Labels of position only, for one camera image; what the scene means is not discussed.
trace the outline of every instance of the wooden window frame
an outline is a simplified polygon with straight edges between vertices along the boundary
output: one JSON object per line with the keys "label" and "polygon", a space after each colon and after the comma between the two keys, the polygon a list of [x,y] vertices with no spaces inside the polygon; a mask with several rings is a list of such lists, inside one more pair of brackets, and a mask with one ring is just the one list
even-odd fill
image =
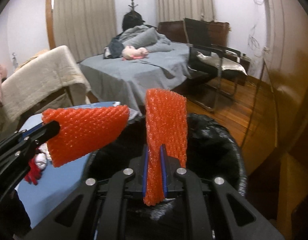
{"label": "wooden window frame", "polygon": [[53,29],[53,10],[52,10],[52,0],[46,0],[46,28],[49,49],[56,48],[55,38],[54,38],[54,29]]}

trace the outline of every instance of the chair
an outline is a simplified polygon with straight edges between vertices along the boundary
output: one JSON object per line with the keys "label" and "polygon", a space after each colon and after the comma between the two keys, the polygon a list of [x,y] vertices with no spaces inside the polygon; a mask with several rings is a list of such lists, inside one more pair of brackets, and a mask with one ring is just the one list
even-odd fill
{"label": "chair", "polygon": [[[235,55],[237,58],[237,63],[239,63],[241,52],[232,48],[211,44],[208,35],[207,22],[184,18],[183,26],[187,43],[188,46],[190,47],[189,67],[192,70],[200,71],[206,74],[203,75],[204,78],[200,77],[193,79],[192,84],[195,83],[195,86],[200,84],[206,85],[208,81],[214,78],[218,78],[217,86],[212,87],[215,89],[215,98],[213,106],[207,106],[206,104],[193,99],[191,96],[189,96],[189,99],[194,103],[200,105],[204,109],[210,112],[214,112],[217,106],[219,93],[222,93],[226,97],[233,99],[233,96],[235,95],[237,90],[239,72],[235,70],[222,71],[221,66],[223,64],[223,58],[225,57],[226,54]],[[198,52],[201,52],[205,56],[210,56],[211,52],[216,53],[219,56],[220,63],[216,67],[213,65],[208,65],[206,63],[203,63],[197,57]],[[234,91],[232,93],[227,93],[221,90],[222,78],[234,82]]]}

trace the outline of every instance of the orange foam pad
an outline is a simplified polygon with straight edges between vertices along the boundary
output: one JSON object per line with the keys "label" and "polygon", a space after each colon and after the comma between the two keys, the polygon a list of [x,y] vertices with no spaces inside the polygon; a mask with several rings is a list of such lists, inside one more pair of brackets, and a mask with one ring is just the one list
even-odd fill
{"label": "orange foam pad", "polygon": [[42,121],[57,121],[58,135],[47,141],[55,167],[74,161],[114,141],[125,128],[127,106],[101,108],[59,108],[43,112]]}
{"label": "orange foam pad", "polygon": [[146,130],[149,150],[147,187],[144,203],[155,205],[164,199],[160,146],[168,156],[178,158],[185,168],[187,148],[186,98],[163,89],[146,92]]}

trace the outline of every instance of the pink plush toy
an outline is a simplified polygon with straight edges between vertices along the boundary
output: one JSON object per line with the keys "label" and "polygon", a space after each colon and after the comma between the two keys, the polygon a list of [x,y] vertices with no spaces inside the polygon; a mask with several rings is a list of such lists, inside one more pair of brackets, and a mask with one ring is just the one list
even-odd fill
{"label": "pink plush toy", "polygon": [[135,49],[133,46],[126,46],[121,52],[123,60],[141,59],[148,55],[145,48]]}

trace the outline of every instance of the metal screw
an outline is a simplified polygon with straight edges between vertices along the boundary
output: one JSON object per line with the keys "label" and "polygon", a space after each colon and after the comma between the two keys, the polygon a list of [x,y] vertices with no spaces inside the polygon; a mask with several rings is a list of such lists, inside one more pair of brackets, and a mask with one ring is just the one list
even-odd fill
{"label": "metal screw", "polygon": [[125,175],[132,175],[133,174],[133,169],[131,169],[131,168],[127,168],[127,169],[124,169],[123,170],[123,173],[125,174]]}
{"label": "metal screw", "polygon": [[177,172],[178,174],[180,174],[180,175],[183,175],[183,174],[185,174],[185,173],[187,172],[187,170],[184,169],[184,168],[178,168],[178,169],[176,170],[176,172]]}
{"label": "metal screw", "polygon": [[93,178],[89,178],[89,179],[86,179],[85,183],[87,186],[93,186],[96,183],[96,180]]}
{"label": "metal screw", "polygon": [[217,177],[214,179],[214,182],[218,185],[222,185],[224,183],[224,179],[221,177]]}

